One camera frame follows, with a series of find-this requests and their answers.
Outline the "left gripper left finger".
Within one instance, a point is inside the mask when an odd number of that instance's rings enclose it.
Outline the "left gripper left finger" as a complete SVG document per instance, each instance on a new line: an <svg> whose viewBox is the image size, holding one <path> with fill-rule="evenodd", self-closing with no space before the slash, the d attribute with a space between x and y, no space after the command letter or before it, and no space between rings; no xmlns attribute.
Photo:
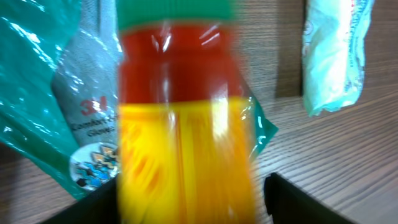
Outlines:
<svg viewBox="0 0 398 224"><path fill-rule="evenodd" d="M116 178L42 224L119 224Z"/></svg>

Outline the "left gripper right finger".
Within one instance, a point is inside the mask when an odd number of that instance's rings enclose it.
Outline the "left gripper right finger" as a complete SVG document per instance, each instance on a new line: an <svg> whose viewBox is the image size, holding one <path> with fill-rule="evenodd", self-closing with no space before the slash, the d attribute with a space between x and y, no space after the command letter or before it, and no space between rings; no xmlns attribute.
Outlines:
<svg viewBox="0 0 398 224"><path fill-rule="evenodd" d="M265 178L263 191L274 224L353 224L275 172Z"/></svg>

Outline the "red yellow sauce bottle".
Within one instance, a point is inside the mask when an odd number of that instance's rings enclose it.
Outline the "red yellow sauce bottle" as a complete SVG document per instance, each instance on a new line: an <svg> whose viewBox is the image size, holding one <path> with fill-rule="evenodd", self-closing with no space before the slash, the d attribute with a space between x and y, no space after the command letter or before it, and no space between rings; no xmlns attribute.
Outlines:
<svg viewBox="0 0 398 224"><path fill-rule="evenodd" d="M123 223L254 223L252 113L233 1L122 0Z"/></svg>

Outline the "green 3M gloves packet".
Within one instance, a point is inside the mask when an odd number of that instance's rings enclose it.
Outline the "green 3M gloves packet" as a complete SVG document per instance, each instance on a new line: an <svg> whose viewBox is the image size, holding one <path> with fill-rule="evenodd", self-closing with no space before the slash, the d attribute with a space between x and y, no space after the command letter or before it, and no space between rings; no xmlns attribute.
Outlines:
<svg viewBox="0 0 398 224"><path fill-rule="evenodd" d="M1 2L1 142L82 199L121 171L118 1ZM245 82L250 160L277 127Z"/></svg>

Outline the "light blue wipes packet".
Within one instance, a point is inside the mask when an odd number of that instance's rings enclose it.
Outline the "light blue wipes packet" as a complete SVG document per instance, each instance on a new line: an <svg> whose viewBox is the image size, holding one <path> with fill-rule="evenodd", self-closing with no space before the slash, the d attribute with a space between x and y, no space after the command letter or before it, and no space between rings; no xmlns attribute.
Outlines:
<svg viewBox="0 0 398 224"><path fill-rule="evenodd" d="M309 116L355 104L374 0L308 0L302 36L303 105Z"/></svg>

